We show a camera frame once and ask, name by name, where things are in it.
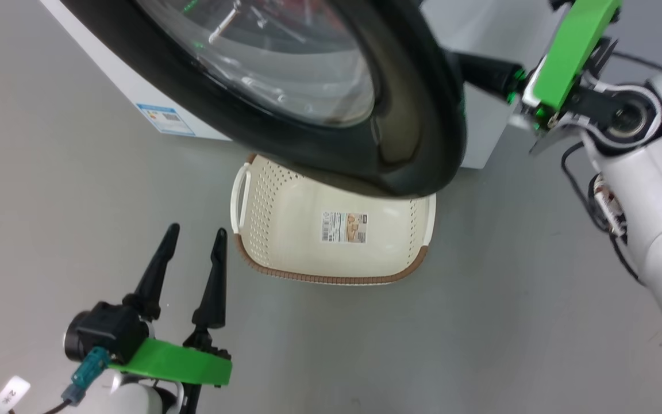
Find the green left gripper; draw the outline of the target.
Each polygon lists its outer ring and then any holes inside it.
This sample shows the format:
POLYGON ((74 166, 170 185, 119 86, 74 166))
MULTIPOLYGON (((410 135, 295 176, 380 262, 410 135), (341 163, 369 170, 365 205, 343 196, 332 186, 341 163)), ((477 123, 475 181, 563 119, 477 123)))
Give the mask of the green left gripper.
MULTIPOLYGON (((123 305, 135 309, 144 320, 160 317, 164 278, 168 263, 175 254, 179 233, 178 223, 168 226, 136 290, 122 299, 123 305)), ((147 338, 128 362, 112 362, 110 369, 166 382, 215 387, 228 385, 232 361, 228 353, 213 346, 213 338, 208 331, 223 328, 226 324, 228 233, 224 228, 216 233, 210 261, 211 269, 202 301, 192 317, 197 329, 187 338, 187 346, 147 338)))

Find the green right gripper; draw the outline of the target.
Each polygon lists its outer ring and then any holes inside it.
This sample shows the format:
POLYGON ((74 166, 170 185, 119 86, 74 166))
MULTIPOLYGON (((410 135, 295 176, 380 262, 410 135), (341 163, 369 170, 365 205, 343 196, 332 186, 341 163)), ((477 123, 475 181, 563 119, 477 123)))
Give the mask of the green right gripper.
POLYGON ((561 16, 547 50, 529 73, 518 63, 491 57, 449 52, 464 82, 502 101, 518 97, 517 125, 532 128, 536 143, 530 154, 538 155, 559 140, 562 119, 579 96, 581 78, 607 27, 618 21, 620 1, 549 1, 561 16))

